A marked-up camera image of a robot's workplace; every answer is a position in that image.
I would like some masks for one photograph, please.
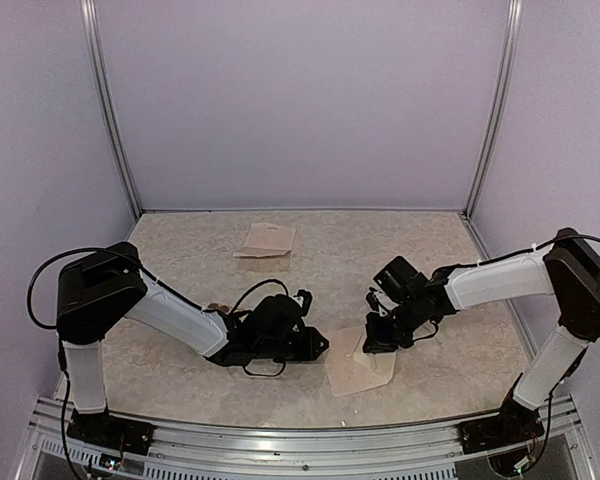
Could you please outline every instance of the metal bar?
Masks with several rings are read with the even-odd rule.
[[[467,230],[469,237],[471,237],[471,240],[476,246],[476,249],[478,250],[480,256],[484,259],[490,258],[484,240],[482,239],[480,233],[476,230],[471,219],[464,214],[460,214],[460,220],[462,221],[464,228]],[[536,353],[538,353],[538,348],[536,346],[536,343],[533,341],[531,332],[529,331],[525,323],[522,321],[522,317],[520,316],[520,313],[518,312],[518,309],[516,308],[515,304],[511,300],[505,300],[504,304],[507,310],[509,311],[511,319],[513,320],[513,326],[515,327],[516,332],[518,333],[518,337],[522,342],[524,352],[526,353],[527,358],[529,360],[532,360],[536,356]]]
[[[31,420],[41,436],[38,447],[48,446],[48,440],[52,440],[55,446],[49,453],[56,456],[61,456],[60,407],[61,402],[40,398]],[[169,476],[168,472],[178,475],[178,472],[213,472],[209,475],[211,478],[234,480],[267,475],[266,478],[301,477],[307,480],[345,478],[342,476],[346,475],[346,478],[358,480],[395,478],[394,472],[413,473],[418,469],[432,472],[457,461],[484,456],[485,452],[463,455],[456,426],[460,421],[493,413],[419,424],[306,430],[222,427],[128,414],[120,416],[150,421],[156,426],[147,457],[125,454],[129,463],[144,463],[145,471],[150,469],[152,472],[150,478],[156,478],[154,474],[159,474],[157,478],[178,478]],[[540,409],[540,415],[546,421],[546,406]],[[574,425],[580,420],[570,397],[554,400],[552,418],[552,437],[579,433]],[[80,457],[81,452],[87,456],[100,452],[96,447],[72,439],[69,439],[69,446],[76,461],[85,458]],[[124,476],[140,478],[138,475]]]
[[[87,46],[91,59],[91,67],[96,81],[96,90],[100,100],[102,118],[107,128],[107,134],[111,142],[111,150],[115,160],[116,168],[122,182],[127,203],[134,219],[137,221],[142,215],[142,205],[140,197],[133,181],[129,162],[125,154],[120,129],[115,111],[111,92],[107,82],[107,71],[102,53],[102,44],[100,42],[100,31],[98,29],[98,15],[94,0],[80,0],[80,10],[82,12],[82,23],[87,37]]]
[[[482,146],[480,147],[478,166],[473,177],[473,183],[471,184],[471,190],[469,191],[469,197],[464,210],[465,215],[469,219],[473,217],[478,205],[478,200],[480,199],[480,194],[484,187],[487,170],[491,164],[493,150],[502,122],[502,114],[507,101],[509,81],[511,80],[511,74],[513,72],[513,63],[520,32],[522,1],[523,0],[509,0],[509,14],[507,16],[507,26],[505,29],[502,55],[500,57],[496,90],[493,97],[493,103],[491,104],[489,120],[487,122],[487,132],[482,141]]]
[[[145,208],[142,213],[203,213],[203,212],[321,212],[321,211],[364,211],[364,212],[424,212],[424,213],[462,213],[452,208],[410,208],[410,207],[234,207],[234,208]]]

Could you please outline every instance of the lavender wall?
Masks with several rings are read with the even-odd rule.
[[[120,240],[131,225],[79,3],[0,1],[0,478],[36,397],[58,378],[54,334],[26,315],[29,277],[52,254]],[[47,321],[53,283],[45,278],[36,298]]]
[[[507,0],[107,0],[149,209],[460,209]]]
[[[491,254],[565,225],[600,235],[600,0],[526,2],[522,25],[475,219]],[[557,308],[549,299],[518,306],[541,344]],[[600,340],[569,384],[600,464]]]

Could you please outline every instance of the robotic arm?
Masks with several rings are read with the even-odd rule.
[[[150,424],[109,415],[103,381],[102,340],[122,318],[139,321],[189,345],[220,366],[246,367],[256,358],[313,361],[329,342],[303,317],[311,294],[269,296],[253,311],[204,310],[146,272],[137,249],[113,245],[66,265],[58,279],[60,362],[73,388],[74,416],[67,434],[96,445],[146,454]]]
[[[527,295],[555,295],[561,315],[553,332],[505,398],[498,416],[460,425],[465,453],[499,448],[541,436],[538,408],[555,386],[578,367],[600,338],[600,257],[570,228],[544,248],[476,265],[438,268],[431,279],[404,258],[374,278],[396,306],[374,290],[367,295],[367,353],[414,344],[414,331],[429,321],[474,305]]]

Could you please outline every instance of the metal base plate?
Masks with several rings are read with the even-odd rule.
[[[109,412],[81,415],[74,410],[67,436],[117,452],[147,455],[154,430],[150,423],[114,417]]]
[[[529,441],[544,435],[542,422],[529,423],[524,429],[513,417],[496,415],[462,422],[458,425],[462,451],[465,455],[494,450]]]

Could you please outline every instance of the wire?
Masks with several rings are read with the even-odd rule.
[[[27,288],[27,312],[29,313],[29,317],[31,318],[33,323],[36,324],[36,326],[38,326],[44,330],[56,330],[58,328],[57,325],[48,325],[48,324],[42,323],[40,320],[38,320],[36,318],[35,313],[33,313],[33,305],[32,305],[32,303],[33,303],[32,302],[33,288],[34,288],[36,282],[38,281],[38,277],[40,277],[42,272],[44,272],[47,268],[49,268],[52,264],[56,263],[57,261],[62,260],[63,258],[66,258],[66,257],[71,257],[73,255],[79,255],[81,253],[106,253],[106,254],[113,255],[118,258],[122,258],[122,259],[126,260],[127,262],[129,262],[134,268],[141,270],[147,277],[149,277],[152,281],[156,282],[159,286],[163,287],[165,290],[168,290],[169,292],[171,292],[172,294],[177,296],[180,300],[184,301],[185,303],[194,307],[197,310],[202,310],[202,307],[200,307],[200,305],[197,305],[196,303],[194,303],[191,300],[189,300],[188,298],[186,298],[184,295],[182,295],[177,290],[173,289],[172,287],[170,287],[166,283],[162,282],[161,280],[158,280],[158,278],[153,273],[151,273],[147,268],[145,268],[142,265],[140,260],[130,257],[128,255],[125,255],[123,253],[116,252],[115,250],[111,250],[109,248],[84,247],[84,248],[75,248],[73,250],[67,250],[66,252],[62,252],[62,253],[59,253],[58,255],[55,255],[54,257],[51,257],[49,260],[47,260],[42,265],[40,265],[38,267],[38,269],[36,270],[36,272],[31,277],[31,280],[29,281],[29,287]]]
[[[527,473],[531,469],[533,469],[540,462],[540,459],[542,458],[545,450],[547,449],[547,444],[549,443],[549,433],[551,432],[551,410],[553,406],[553,390],[551,390],[551,392],[549,393],[549,406],[547,409],[547,432],[544,436],[544,442],[542,442],[542,448],[540,449],[540,453],[538,454],[538,456],[533,460],[533,463],[522,473]]]
[[[416,338],[413,343],[419,342],[420,340],[428,340],[430,338],[435,337],[438,334],[438,331],[440,331],[440,326],[436,323],[436,322],[431,322],[431,325],[433,325],[433,333],[430,333],[429,335],[425,335],[424,337],[418,337]]]
[[[271,374],[271,375],[269,375],[268,373],[253,373],[253,372],[250,372],[249,370],[247,370],[246,366],[242,367],[242,370],[244,371],[244,373],[246,373],[250,377],[275,378],[275,377],[278,377],[278,376],[282,375],[282,372],[284,372],[285,368],[287,368],[287,361],[283,360],[282,361],[282,368],[280,368],[280,370],[278,370],[276,373]]]
[[[287,297],[289,296],[289,289],[287,288],[287,286],[281,280],[278,280],[277,278],[269,278],[267,280],[263,280],[261,282],[256,283],[254,286],[252,286],[246,292],[244,292],[242,294],[242,296],[238,299],[238,301],[236,302],[236,304],[233,306],[233,308],[231,309],[231,311],[229,312],[229,315],[232,315],[238,309],[238,307],[244,301],[244,299],[247,298],[249,295],[251,295],[251,293],[253,293],[258,288],[260,288],[260,287],[262,287],[264,285],[267,285],[269,283],[275,283],[277,285],[280,285],[282,288],[284,288],[285,295]]]
[[[65,377],[67,377],[67,389],[64,392],[64,400],[62,401],[62,410],[60,413],[60,435],[62,437],[62,448],[64,449],[64,456],[67,459],[67,463],[69,464],[69,468],[71,469],[71,473],[78,480],[82,480],[82,477],[76,471],[76,468],[71,461],[71,456],[69,455],[69,449],[67,448],[67,434],[64,430],[64,420],[67,415],[67,403],[69,402],[69,392],[71,391],[71,380],[69,380],[69,374],[64,372]]]

